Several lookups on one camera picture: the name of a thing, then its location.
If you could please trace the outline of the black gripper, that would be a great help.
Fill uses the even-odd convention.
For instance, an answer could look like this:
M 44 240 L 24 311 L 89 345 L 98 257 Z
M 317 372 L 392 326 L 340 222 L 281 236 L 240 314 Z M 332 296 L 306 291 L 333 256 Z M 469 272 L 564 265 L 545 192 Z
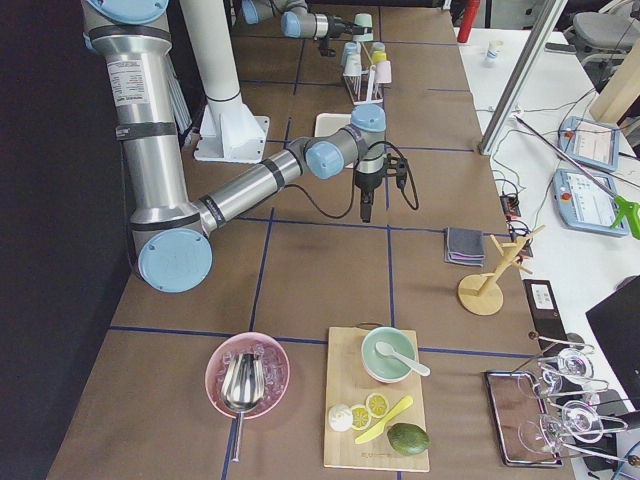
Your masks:
M 338 16 L 328 15 L 327 25 L 328 36 L 341 36 L 342 34 L 351 34 L 353 31 L 353 23 Z
M 360 218 L 363 222 L 371 220 L 372 206 L 374 203 L 374 192 L 381 185 L 384 178 L 384 170 L 373 173 L 363 173 L 359 170 L 355 172 L 355 185 L 361 191 L 360 197 Z

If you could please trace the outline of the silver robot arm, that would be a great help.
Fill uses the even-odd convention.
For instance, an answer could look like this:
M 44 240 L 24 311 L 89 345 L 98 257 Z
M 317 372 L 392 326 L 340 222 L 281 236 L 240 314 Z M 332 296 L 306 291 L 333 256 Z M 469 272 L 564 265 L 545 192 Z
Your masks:
M 352 22 L 327 13 L 312 13 L 305 1 L 242 0 L 241 6 L 247 24 L 280 17 L 282 33 L 290 38 L 339 38 L 343 33 L 353 33 Z
M 327 179 L 351 167 L 385 168 L 381 107 L 354 108 L 349 123 L 320 138 L 303 137 L 264 157 L 267 119 L 243 102 L 224 5 L 186 1 L 182 12 L 207 97 L 212 142 L 224 160 L 250 168 L 198 200 L 187 195 L 166 68 L 172 46 L 164 1 L 86 1 L 87 44 L 100 53 L 118 116 L 136 208 L 130 220 L 142 278 L 163 292 L 189 290 L 211 269 L 210 232 L 277 194 L 305 173 Z

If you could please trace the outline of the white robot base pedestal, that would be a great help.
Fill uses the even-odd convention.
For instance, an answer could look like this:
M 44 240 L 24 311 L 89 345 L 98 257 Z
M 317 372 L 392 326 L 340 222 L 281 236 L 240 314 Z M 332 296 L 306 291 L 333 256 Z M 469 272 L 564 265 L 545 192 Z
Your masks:
M 181 9 L 207 98 L 195 158 L 261 161 L 269 119 L 254 116 L 242 99 L 224 4 L 185 0 Z

